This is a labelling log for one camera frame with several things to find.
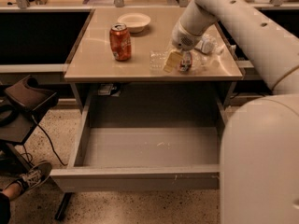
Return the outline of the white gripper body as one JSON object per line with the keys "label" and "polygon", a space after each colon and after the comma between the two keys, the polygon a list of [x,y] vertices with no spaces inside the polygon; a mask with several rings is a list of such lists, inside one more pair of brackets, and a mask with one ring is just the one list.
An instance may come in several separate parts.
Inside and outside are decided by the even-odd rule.
{"label": "white gripper body", "polygon": [[196,21],[178,21],[172,31],[172,45],[177,49],[193,49],[202,36],[199,23]]}

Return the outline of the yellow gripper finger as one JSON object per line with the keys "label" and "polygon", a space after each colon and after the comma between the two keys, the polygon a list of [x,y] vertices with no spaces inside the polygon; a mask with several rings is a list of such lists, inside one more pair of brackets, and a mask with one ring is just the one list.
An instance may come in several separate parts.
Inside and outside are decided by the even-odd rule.
{"label": "yellow gripper finger", "polygon": [[189,51],[186,51],[183,54],[183,58],[179,64],[178,70],[180,72],[188,72],[192,67],[192,54]]}
{"label": "yellow gripper finger", "polygon": [[176,49],[170,50],[164,62],[164,71],[170,73],[174,68],[176,68],[180,64],[182,59],[182,51]]}

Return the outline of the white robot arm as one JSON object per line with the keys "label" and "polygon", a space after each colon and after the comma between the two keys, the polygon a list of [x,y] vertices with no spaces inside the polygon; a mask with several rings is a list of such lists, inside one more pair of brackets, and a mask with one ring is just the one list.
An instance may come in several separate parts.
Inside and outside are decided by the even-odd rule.
{"label": "white robot arm", "polygon": [[175,55],[220,21],[271,95],[229,118],[221,139],[221,224],[299,224],[299,39],[243,0],[191,0]]}

